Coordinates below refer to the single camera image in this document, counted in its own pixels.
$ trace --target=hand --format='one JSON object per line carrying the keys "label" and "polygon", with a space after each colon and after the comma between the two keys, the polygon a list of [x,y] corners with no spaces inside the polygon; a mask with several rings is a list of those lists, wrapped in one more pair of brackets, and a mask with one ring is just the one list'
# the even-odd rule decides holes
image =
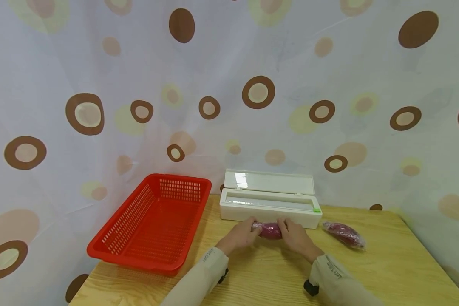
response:
{"label": "hand", "polygon": [[254,222],[256,222],[256,219],[250,217],[238,223],[216,244],[216,247],[223,251],[226,256],[229,256],[236,249],[251,246],[257,236],[262,232],[262,228],[260,227],[254,229],[252,232]]}
{"label": "hand", "polygon": [[303,255],[310,264],[313,264],[319,256],[324,255],[324,252],[314,244],[302,225],[294,223],[291,219],[278,219],[277,223],[282,232],[282,239],[287,246],[292,251]]}

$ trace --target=wooden table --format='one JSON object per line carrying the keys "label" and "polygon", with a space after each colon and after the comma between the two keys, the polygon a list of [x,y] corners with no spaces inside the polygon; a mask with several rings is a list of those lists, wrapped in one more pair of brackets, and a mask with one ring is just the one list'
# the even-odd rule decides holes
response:
{"label": "wooden table", "polygon": [[[459,306],[459,289],[404,222],[392,212],[322,207],[323,219],[352,226],[367,241],[366,252],[349,250],[322,229],[308,234],[383,300],[387,306]],[[177,281],[235,224],[219,218],[219,196],[210,196],[181,272],[167,278],[100,262],[71,306],[151,306],[161,303]],[[282,248],[282,241],[259,239],[252,249],[233,254],[229,274],[203,305],[328,305],[323,294],[303,290],[310,265]]]}

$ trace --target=wrapped sweet potato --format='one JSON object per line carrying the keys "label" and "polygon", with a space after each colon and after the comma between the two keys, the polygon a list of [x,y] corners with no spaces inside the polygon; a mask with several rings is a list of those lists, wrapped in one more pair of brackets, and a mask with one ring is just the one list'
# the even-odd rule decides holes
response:
{"label": "wrapped sweet potato", "polygon": [[346,246],[357,249],[365,250],[365,239],[350,226],[338,222],[323,222],[323,228],[329,232],[330,235],[341,241]]}
{"label": "wrapped sweet potato", "polygon": [[272,223],[255,222],[253,223],[252,225],[253,229],[256,229],[258,227],[262,228],[262,232],[259,235],[260,237],[271,239],[271,240],[282,239],[282,232],[277,222],[272,222]]}

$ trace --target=plastic wrap dispenser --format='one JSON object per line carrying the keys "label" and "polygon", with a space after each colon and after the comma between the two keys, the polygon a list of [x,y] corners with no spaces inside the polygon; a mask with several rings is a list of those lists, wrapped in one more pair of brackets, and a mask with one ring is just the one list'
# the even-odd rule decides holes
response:
{"label": "plastic wrap dispenser", "polygon": [[226,170],[219,206],[221,219],[258,222],[291,218],[308,229],[316,229],[322,211],[314,197],[313,177],[281,173]]}

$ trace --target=dispenser lid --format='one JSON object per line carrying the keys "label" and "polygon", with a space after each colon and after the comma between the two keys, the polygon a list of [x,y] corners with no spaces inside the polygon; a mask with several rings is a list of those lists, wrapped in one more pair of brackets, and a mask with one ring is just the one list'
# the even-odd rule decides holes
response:
{"label": "dispenser lid", "polygon": [[315,194],[313,177],[301,174],[261,173],[227,169],[224,175],[224,187],[273,193],[300,193],[307,196],[314,196]]}

